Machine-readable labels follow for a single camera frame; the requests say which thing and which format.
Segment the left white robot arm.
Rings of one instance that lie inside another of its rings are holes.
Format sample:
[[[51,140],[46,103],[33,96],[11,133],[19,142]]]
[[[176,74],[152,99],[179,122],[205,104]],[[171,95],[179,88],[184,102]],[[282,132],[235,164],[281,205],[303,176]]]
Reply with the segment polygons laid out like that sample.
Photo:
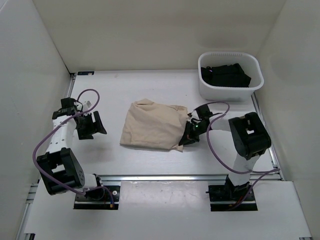
[[[45,188],[50,195],[75,190],[78,195],[100,200],[105,194],[101,178],[97,174],[85,174],[73,153],[74,132],[79,140],[92,140],[96,133],[106,134],[98,111],[70,119],[68,115],[52,116],[53,133],[45,154],[36,158],[36,163],[46,172],[41,173]]]

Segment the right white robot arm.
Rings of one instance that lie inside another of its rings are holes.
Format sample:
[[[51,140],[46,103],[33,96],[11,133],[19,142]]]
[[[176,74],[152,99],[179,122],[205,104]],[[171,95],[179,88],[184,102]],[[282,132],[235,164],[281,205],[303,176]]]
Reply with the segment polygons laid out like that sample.
[[[206,134],[207,143],[214,157],[229,170],[222,189],[215,195],[219,198],[236,200],[250,191],[250,175],[253,168],[268,148],[271,138],[255,112],[244,116],[224,119],[224,113],[198,113],[198,118],[191,118],[185,125],[184,133],[178,145],[186,146],[200,141],[200,135]],[[237,152],[233,167],[226,165],[215,152],[210,143],[211,130],[222,130],[231,133]]]

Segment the beige trousers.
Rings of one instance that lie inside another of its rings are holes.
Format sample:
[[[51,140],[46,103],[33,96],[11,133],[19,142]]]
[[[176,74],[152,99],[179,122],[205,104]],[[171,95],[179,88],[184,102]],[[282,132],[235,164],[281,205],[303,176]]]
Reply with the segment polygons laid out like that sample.
[[[120,137],[120,145],[160,151],[184,147],[179,142],[184,134],[188,108],[153,102],[147,98],[131,103]]]

